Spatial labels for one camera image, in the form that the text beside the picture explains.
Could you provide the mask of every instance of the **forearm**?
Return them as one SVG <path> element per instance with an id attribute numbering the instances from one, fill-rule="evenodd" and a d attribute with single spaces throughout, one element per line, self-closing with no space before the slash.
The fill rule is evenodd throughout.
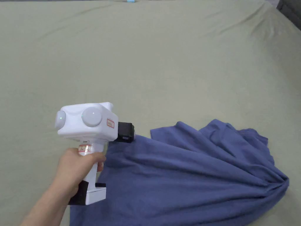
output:
<path id="1" fill-rule="evenodd" d="M 21 226 L 59 225 L 70 196 L 59 187 L 51 185 L 33 207 Z"/>
<path id="2" fill-rule="evenodd" d="M 51 226 L 59 226 L 60 225 L 60 223 L 62 221 L 62 218 L 63 218 L 63 215 L 65 213 L 65 210 L 67 208 L 68 202 L 69 202 L 69 200 L 66 201 L 64 205 L 61 206 L 61 208 L 57 212 L 55 218 L 53 219 L 53 221 L 51 223 Z"/>

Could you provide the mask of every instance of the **dark gray object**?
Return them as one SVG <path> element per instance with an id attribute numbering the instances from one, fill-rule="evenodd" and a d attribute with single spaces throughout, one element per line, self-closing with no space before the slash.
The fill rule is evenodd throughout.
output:
<path id="1" fill-rule="evenodd" d="M 277 9 L 301 29 L 301 1 L 280 0 Z"/>

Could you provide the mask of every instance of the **fingers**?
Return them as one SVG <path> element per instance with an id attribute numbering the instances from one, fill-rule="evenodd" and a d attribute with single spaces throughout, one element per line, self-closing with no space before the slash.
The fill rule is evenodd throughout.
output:
<path id="1" fill-rule="evenodd" d="M 91 158 L 92 163 L 97 163 L 97 162 L 104 162 L 106 161 L 106 157 L 103 155 L 101 152 L 95 152 L 92 154 L 87 155 Z"/>
<path id="2" fill-rule="evenodd" d="M 103 171 L 104 170 L 104 163 L 99 162 L 97 165 L 97 172 Z"/>

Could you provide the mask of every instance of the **red label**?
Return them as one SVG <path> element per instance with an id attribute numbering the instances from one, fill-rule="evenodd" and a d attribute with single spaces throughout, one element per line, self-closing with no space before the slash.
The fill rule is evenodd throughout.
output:
<path id="1" fill-rule="evenodd" d="M 107 119 L 107 126 L 114 128 L 115 123 L 112 120 Z"/>

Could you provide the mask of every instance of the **white plastic housing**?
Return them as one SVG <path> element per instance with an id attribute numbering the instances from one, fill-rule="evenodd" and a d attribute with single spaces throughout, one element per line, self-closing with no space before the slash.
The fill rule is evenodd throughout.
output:
<path id="1" fill-rule="evenodd" d="M 114 141 L 118 136 L 118 117 L 111 112 L 112 107 L 113 105 L 109 102 L 64 106 L 61 111 L 66 113 L 65 124 L 57 133 L 62 137 L 77 141 L 89 138 Z M 99 125 L 91 127 L 84 123 L 82 114 L 87 108 L 99 110 L 102 117 Z"/>

